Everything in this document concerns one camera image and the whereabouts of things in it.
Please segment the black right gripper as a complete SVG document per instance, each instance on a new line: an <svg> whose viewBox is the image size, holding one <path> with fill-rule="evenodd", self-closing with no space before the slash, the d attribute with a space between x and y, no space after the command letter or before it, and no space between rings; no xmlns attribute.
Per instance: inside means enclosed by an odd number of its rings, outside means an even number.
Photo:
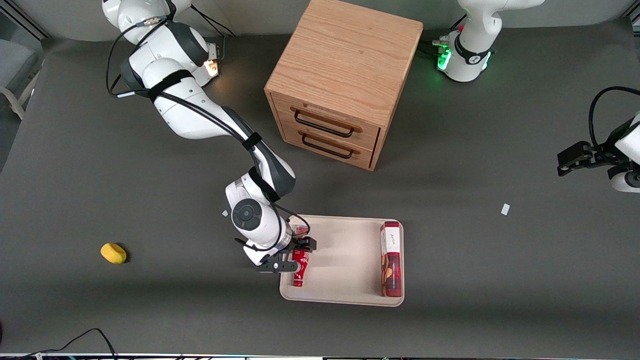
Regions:
<svg viewBox="0 0 640 360"><path fill-rule="evenodd" d="M295 250L313 252L317 249L317 241L312 237L295 238ZM254 264L256 271L260 273L297 273L302 265L297 260L281 257L280 248L277 246L267 250L267 248L258 248L254 243L246 243L243 251L249 260Z"/></svg>

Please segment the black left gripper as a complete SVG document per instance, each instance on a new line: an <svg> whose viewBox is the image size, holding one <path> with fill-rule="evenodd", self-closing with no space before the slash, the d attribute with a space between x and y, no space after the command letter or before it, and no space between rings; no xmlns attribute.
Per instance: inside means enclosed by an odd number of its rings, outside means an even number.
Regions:
<svg viewBox="0 0 640 360"><path fill-rule="evenodd" d="M625 171L626 156L615 147L625 133L612 131L606 141L598 143L592 131L593 147L587 141L578 141L557 154L557 175L564 177L576 170L603 166L611 166L610 171Z"/></svg>

